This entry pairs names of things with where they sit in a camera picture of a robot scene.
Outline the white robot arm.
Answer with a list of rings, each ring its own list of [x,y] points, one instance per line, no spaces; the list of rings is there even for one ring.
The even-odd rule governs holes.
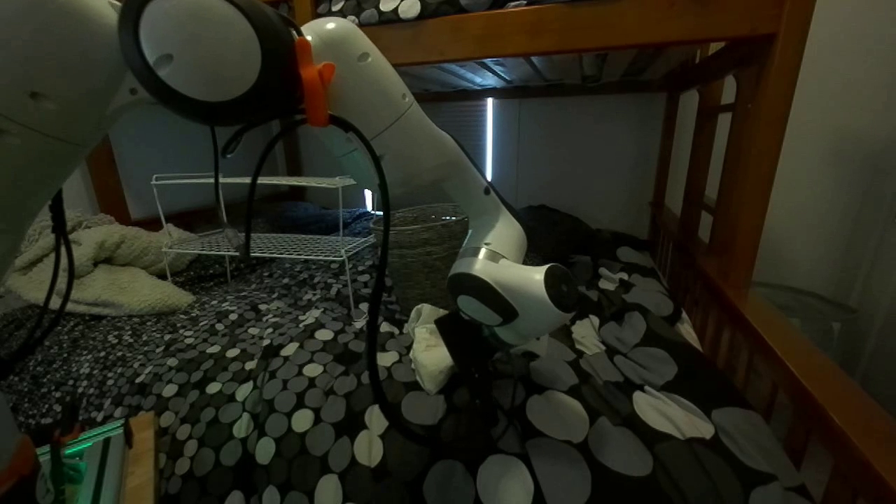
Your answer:
[[[466,318],[524,343],[576,310],[562,265],[526,259],[520,220],[356,23],[293,26],[264,0],[0,0],[0,265],[138,104],[207,125],[335,125],[393,205],[443,195],[467,217],[449,272]]]

